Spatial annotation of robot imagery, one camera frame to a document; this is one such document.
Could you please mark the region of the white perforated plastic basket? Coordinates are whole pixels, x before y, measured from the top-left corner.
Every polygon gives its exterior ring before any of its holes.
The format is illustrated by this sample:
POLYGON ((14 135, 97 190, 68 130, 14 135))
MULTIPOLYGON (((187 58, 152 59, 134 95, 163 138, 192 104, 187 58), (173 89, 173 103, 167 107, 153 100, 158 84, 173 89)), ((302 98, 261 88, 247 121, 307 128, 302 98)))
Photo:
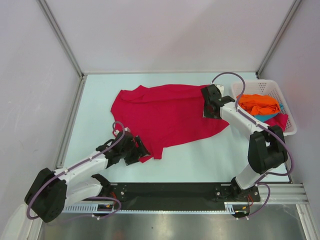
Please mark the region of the white perforated plastic basket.
POLYGON ((286 129, 283 131, 284 136, 291 136, 297 133, 297 126, 288 107, 288 104, 281 92, 278 84, 273 80, 246 80, 245 81, 245 95, 262 95, 270 96, 278 101, 279 104, 283 104, 284 110, 281 111, 282 114, 288 115, 288 121, 286 124, 286 129))

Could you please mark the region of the crimson red t shirt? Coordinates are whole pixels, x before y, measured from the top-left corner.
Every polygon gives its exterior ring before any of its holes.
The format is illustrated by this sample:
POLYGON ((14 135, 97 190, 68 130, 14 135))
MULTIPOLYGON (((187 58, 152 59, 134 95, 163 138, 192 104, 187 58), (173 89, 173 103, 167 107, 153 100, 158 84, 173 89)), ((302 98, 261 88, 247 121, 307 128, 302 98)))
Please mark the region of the crimson red t shirt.
POLYGON ((134 90, 121 90, 111 114, 115 121, 139 136, 150 153, 140 158, 160 160, 163 150, 210 138, 229 126, 225 120, 203 116, 204 99, 201 85, 166 84, 156 87, 140 85, 134 90))

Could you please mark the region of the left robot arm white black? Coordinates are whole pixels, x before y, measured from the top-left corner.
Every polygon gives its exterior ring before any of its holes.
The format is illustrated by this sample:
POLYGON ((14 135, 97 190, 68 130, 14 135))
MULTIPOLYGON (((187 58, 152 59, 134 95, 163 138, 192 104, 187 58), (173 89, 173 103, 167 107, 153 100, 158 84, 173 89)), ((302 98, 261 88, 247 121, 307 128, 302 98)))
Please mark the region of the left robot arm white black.
POLYGON ((148 156, 150 152, 141 138, 123 130, 114 139, 98 146, 90 156, 72 166, 55 170, 47 167, 42 169, 24 198, 27 218, 40 218, 49 223, 65 207, 83 200, 106 200, 116 204, 111 183, 100 172, 116 165, 120 160, 124 160, 126 165, 132 165, 148 156))

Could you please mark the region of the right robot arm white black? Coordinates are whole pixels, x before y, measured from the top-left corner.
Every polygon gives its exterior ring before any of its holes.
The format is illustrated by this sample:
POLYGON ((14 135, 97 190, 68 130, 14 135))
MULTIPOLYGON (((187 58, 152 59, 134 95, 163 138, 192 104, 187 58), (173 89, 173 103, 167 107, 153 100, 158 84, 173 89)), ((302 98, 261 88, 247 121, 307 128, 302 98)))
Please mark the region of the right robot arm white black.
POLYGON ((230 182, 231 196, 242 201, 260 180, 288 160, 283 130, 277 125, 269 126, 245 113, 232 97, 222 96, 215 84, 202 88, 201 94, 204 99, 205 118, 228 122, 249 141, 248 164, 230 182))

